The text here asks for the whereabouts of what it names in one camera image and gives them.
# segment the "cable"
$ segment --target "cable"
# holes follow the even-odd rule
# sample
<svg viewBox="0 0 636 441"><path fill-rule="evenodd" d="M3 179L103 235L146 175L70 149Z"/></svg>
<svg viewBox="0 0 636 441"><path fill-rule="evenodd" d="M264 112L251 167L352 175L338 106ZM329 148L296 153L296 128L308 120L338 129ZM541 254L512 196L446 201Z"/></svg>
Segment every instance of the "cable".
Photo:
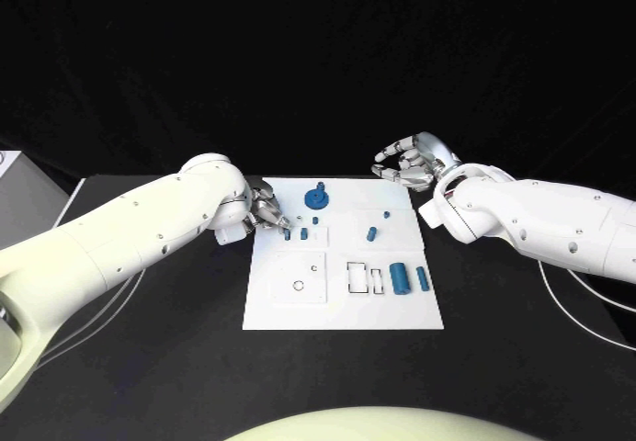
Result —
<svg viewBox="0 0 636 441"><path fill-rule="evenodd" d="M123 287L117 291L117 294L113 296L113 299L106 304L106 307L93 316L90 322L70 336L67 336L67 338L59 343L57 343L55 346L49 347L46 351L44 351L42 357L48 356L96 323L96 320L103 316L103 314L107 312L107 309L110 308L110 305L116 302L117 298L121 296L123 291L126 290L126 287L129 286L132 280L133 280L132 277L126 280Z"/></svg>
<svg viewBox="0 0 636 441"><path fill-rule="evenodd" d="M137 286L139 286L139 282L143 279L143 275L146 274L146 269L142 270L142 273L139 274L139 279L137 279L137 283L136 286L133 287L129 297L126 298L126 300L123 301L123 304L120 305L120 308L113 312L113 315L108 317L108 320L101 324L101 326L77 342L74 343L67 349L64 349L61 352L58 352L54 356L51 356L46 360L44 360L39 364L35 370L38 370L39 368L42 368L48 363L51 363L59 356L62 356L64 354L67 354L67 352L70 352L75 347L78 347L110 324L110 322L113 321L113 319L117 317L117 314L120 313L120 311L123 310L123 307L126 306L126 303L129 302L130 298L133 297L133 294L136 293L137 290Z"/></svg>
<svg viewBox="0 0 636 441"><path fill-rule="evenodd" d="M557 300L557 296L554 295L553 292L553 288L550 286L550 283L547 282L547 273L544 272L544 265L541 263L541 261L537 261L540 263L540 270L541 270L541 275L544 276L544 283L547 284L547 291L550 292L550 295L553 296L554 302L557 303L557 306L561 308L561 311L564 312L564 314L570 317L570 320L597 338L600 338L602 340L605 340L607 343L612 343L616 346L620 346L626 349L629 349L631 351L636 351L636 347L625 345L623 343L615 342L610 338L605 337L602 334L596 333L573 316L573 314L567 311L567 309L563 307L560 301Z"/></svg>
<svg viewBox="0 0 636 441"><path fill-rule="evenodd" d="M603 296L603 294L599 294L594 291L594 288L587 285L587 283L580 279L580 277L577 276L577 274L574 273L574 271L571 269L567 270L570 272L570 274L573 275L573 278L580 282L580 284L586 287L586 289L605 301L607 301L613 306L618 306L619 308L622 308L626 311L631 312L636 312L636 308L631 308L628 305L625 305L623 303L619 303L618 301L609 299L606 296Z"/></svg>

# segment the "black table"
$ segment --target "black table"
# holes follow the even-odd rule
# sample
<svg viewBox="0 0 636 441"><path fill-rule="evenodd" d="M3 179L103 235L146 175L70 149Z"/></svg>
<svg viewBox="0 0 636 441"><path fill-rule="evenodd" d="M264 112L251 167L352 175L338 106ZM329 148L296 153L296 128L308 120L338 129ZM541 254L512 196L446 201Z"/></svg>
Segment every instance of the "black table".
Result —
<svg viewBox="0 0 636 441"><path fill-rule="evenodd" d="M65 221L152 179L90 178ZM419 206L430 195L411 197ZM420 227L445 331L243 331L253 237L221 247L205 232L147 270L108 327L36 372L0 415L0 438L218 440L297 413L388 405L550 440L635 439L632 353L570 322L537 262L504 241L466 246ZM566 271L547 273L567 308L620 338Z"/></svg>

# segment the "white board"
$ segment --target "white board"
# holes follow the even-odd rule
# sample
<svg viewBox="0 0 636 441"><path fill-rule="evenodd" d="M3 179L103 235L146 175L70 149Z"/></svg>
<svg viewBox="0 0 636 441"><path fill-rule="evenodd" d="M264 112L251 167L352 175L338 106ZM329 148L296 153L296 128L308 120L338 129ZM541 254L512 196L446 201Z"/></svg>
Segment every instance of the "white board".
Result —
<svg viewBox="0 0 636 441"><path fill-rule="evenodd" d="M276 229L256 231L243 329L443 329L408 190L381 179L266 181L292 221L292 240ZM331 201L325 209L312 210L305 193L319 182ZM378 229L374 242L367 240L371 226ZM308 228L306 240L302 228ZM349 293L348 262L365 264L367 293ZM393 289L388 267L395 262L407 266L407 295ZM420 288L419 266L427 273L429 291ZM374 293L371 269L381 270L384 294ZM355 277L358 286L359 272Z"/></svg>

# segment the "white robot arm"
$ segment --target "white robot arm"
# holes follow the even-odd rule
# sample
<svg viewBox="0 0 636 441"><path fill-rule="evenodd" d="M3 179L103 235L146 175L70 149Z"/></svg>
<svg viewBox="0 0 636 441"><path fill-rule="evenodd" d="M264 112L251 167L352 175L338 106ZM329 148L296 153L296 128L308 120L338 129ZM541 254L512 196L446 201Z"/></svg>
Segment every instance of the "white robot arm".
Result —
<svg viewBox="0 0 636 441"><path fill-rule="evenodd" d="M181 173L0 252L0 412L90 301L205 229L227 244L256 225L289 227L270 185L251 184L225 156L204 154Z"/></svg>
<svg viewBox="0 0 636 441"><path fill-rule="evenodd" d="M432 228L472 243L502 238L528 257L583 273L636 283L636 204L586 187L515 181L496 167L463 164L430 133L393 144L377 155L404 152L401 170L374 173L416 191L437 179L420 208Z"/></svg>

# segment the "blue object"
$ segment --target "blue object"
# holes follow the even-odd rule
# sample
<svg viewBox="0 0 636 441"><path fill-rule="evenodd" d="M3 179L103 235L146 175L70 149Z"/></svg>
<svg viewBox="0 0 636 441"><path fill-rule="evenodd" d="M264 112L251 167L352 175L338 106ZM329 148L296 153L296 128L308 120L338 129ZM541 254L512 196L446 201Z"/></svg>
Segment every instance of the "blue object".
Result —
<svg viewBox="0 0 636 441"><path fill-rule="evenodd" d="M429 291L429 280L427 280L427 273L424 272L424 268L421 266L417 267L417 278L420 279L420 286L423 291Z"/></svg>
<svg viewBox="0 0 636 441"><path fill-rule="evenodd" d="M375 227L371 227L370 229L368 229L368 233L367 233L367 240L370 241L370 242L374 242L375 241L375 233L378 232L378 229L375 228Z"/></svg>
<svg viewBox="0 0 636 441"><path fill-rule="evenodd" d="M305 194L305 205L310 209L323 209L329 204L329 195L325 191L325 184L318 183L318 187Z"/></svg>
<svg viewBox="0 0 636 441"><path fill-rule="evenodd" d="M407 268L403 262L391 264L388 267L391 273L391 282L394 284L394 292L400 295L411 293L411 285L408 284Z"/></svg>

